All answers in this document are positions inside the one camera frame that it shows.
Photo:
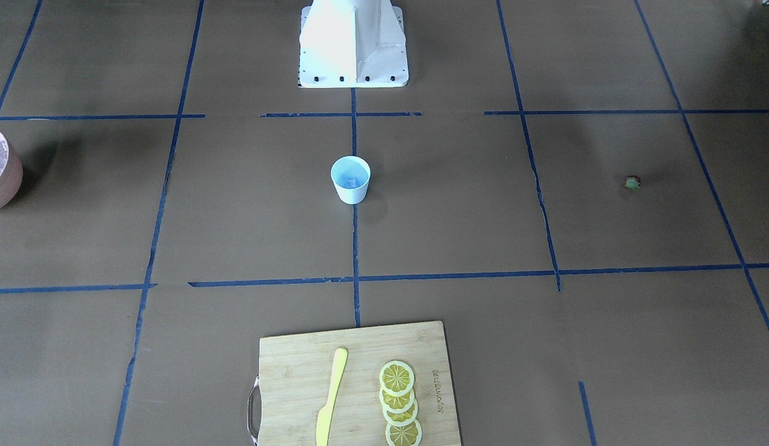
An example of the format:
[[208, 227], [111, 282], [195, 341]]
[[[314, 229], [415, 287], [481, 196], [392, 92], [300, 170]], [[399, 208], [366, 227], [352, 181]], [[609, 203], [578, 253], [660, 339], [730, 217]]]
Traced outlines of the red strawberry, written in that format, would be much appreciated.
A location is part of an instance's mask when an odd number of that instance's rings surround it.
[[639, 190], [641, 187], [641, 178], [636, 175], [629, 175], [625, 178], [624, 186], [628, 190]]

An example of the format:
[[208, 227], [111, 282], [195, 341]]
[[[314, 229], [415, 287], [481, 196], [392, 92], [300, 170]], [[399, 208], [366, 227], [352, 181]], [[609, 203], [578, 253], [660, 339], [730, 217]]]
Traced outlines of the clear ice cube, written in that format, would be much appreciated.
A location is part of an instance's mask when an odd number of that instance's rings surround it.
[[342, 175], [339, 184], [349, 190], [361, 187], [365, 183], [364, 177], [356, 175]]

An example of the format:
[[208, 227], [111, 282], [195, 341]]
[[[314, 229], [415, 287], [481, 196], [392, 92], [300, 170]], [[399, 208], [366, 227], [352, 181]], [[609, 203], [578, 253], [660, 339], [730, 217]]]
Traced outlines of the light blue cup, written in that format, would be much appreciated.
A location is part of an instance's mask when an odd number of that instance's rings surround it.
[[343, 156], [331, 167], [330, 178], [343, 203], [358, 205], [366, 197], [372, 169], [359, 156]]

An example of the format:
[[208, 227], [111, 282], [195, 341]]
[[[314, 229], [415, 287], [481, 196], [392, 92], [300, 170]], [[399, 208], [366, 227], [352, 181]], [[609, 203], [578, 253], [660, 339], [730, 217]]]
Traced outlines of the lemon slice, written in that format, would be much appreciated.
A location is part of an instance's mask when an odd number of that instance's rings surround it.
[[415, 420], [404, 426], [396, 426], [388, 423], [385, 431], [385, 440], [389, 446], [415, 446], [422, 440], [422, 426], [419, 420]]
[[407, 426], [416, 421], [419, 413], [419, 403], [415, 401], [404, 412], [393, 412], [392, 409], [384, 404], [382, 406], [382, 415], [384, 415], [387, 424], [395, 427]]
[[403, 395], [393, 395], [384, 388], [379, 389], [379, 401], [382, 408], [392, 413], [404, 413], [415, 404], [415, 391], [410, 390]]
[[401, 397], [415, 386], [415, 372], [406, 362], [388, 361], [379, 370], [379, 384], [388, 395]]

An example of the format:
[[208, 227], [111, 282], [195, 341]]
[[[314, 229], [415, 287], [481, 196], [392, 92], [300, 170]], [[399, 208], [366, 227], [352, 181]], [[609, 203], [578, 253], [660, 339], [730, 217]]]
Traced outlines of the wooden cutting board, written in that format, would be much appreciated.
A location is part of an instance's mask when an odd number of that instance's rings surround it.
[[462, 443], [446, 331], [442, 322], [426, 321], [262, 338], [249, 393], [249, 403], [261, 400], [260, 425], [248, 426], [254, 445], [316, 445], [336, 348], [346, 348], [348, 360], [327, 445], [387, 445], [379, 370], [388, 361], [406, 362], [415, 373], [419, 445]]

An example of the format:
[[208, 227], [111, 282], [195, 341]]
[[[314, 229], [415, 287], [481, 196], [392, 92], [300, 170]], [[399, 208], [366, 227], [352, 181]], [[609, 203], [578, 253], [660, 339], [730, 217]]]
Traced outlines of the yellow plastic knife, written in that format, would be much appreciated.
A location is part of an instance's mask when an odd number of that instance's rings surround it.
[[341, 379], [348, 360], [346, 348], [336, 348], [333, 354], [330, 378], [328, 379], [327, 400], [324, 406], [317, 412], [315, 425], [315, 444], [327, 445], [332, 427], [332, 418], [336, 405], [337, 393], [341, 386]]

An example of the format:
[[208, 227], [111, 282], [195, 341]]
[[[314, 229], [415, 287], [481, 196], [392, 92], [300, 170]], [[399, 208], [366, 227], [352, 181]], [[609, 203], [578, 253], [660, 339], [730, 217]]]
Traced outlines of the pink bowl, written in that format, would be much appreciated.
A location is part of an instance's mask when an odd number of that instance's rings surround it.
[[9, 147], [9, 161], [4, 174], [0, 177], [0, 209], [7, 205], [10, 200], [18, 193], [22, 178], [24, 177], [24, 168], [18, 152], [11, 146], [5, 135], [0, 132], [0, 139], [6, 141]]

